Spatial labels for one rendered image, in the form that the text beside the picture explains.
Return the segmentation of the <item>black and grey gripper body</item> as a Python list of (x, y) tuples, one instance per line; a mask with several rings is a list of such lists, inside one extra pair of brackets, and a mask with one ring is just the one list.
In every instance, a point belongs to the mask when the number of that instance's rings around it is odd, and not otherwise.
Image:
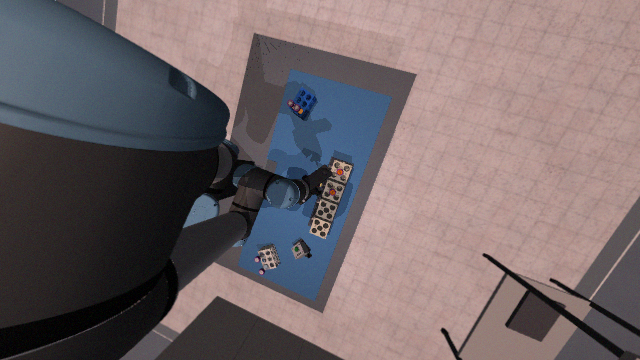
[[(305, 182), (306, 182), (306, 181), (305, 181)], [(306, 182), (306, 183), (307, 183), (307, 182)], [(307, 183), (307, 185), (308, 185), (308, 183)], [(308, 185), (308, 187), (309, 187), (309, 185)], [(318, 192), (317, 187), (316, 187), (316, 188), (314, 188), (312, 191), (310, 191), (310, 187), (309, 187), (309, 194), (308, 194), (309, 196), (308, 196), (308, 197), (310, 198), (312, 195), (316, 194), (316, 193), (317, 193), (316, 191)], [(307, 197), (307, 198), (308, 198), (308, 197)], [(307, 198), (306, 198), (306, 199), (307, 199)], [(309, 199), (309, 198), (308, 198), (308, 199)], [(306, 200), (306, 199), (305, 199), (305, 202), (308, 200), (308, 199), (307, 199), (307, 200)], [(305, 203), (305, 202), (304, 202), (304, 203)], [(303, 204), (303, 202), (302, 202), (302, 201), (301, 201), (301, 202), (299, 202), (299, 205), (301, 205), (301, 204)]]

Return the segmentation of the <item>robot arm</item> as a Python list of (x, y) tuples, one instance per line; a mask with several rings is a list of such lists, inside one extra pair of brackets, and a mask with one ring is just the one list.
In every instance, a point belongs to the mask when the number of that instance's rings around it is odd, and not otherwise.
[(246, 243), (264, 199), (290, 208), (332, 175), (242, 164), (219, 215), (239, 154), (229, 119), (205, 86), (76, 10), (0, 0), (1, 360), (120, 360)]

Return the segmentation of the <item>blue bench mat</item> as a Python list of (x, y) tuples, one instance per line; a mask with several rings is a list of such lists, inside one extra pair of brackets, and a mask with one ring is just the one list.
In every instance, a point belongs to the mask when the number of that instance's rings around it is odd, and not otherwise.
[[(316, 97), (305, 117), (289, 109), (303, 87)], [(323, 239), (308, 226), (317, 197), (278, 209), (264, 199), (238, 266), (315, 301), (392, 97), (290, 69), (267, 159), (277, 162), (274, 174), (288, 179), (309, 176), (331, 158), (353, 165), (330, 231)], [(295, 259), (300, 239), (310, 258)], [(280, 263), (263, 275), (258, 251), (275, 245)]]

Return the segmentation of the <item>blue tube rack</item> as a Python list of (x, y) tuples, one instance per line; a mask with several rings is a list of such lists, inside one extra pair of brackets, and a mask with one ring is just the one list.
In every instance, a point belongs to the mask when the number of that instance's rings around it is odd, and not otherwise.
[[(296, 98), (297, 98), (297, 100), (296, 100)], [(311, 94), (310, 92), (308, 92), (306, 89), (301, 88), (299, 90), (299, 92), (297, 93), (297, 95), (296, 95), (296, 97), (294, 98), (293, 101), (294, 101), (295, 104), (298, 104), (303, 109), (303, 112), (301, 114), (299, 114), (295, 110), (293, 110), (291, 107), (290, 107), (290, 110), (292, 110), (294, 113), (299, 115), (301, 118), (305, 119), (305, 117), (307, 116), (307, 114), (311, 110), (312, 106), (316, 102), (316, 97), (313, 94)]]

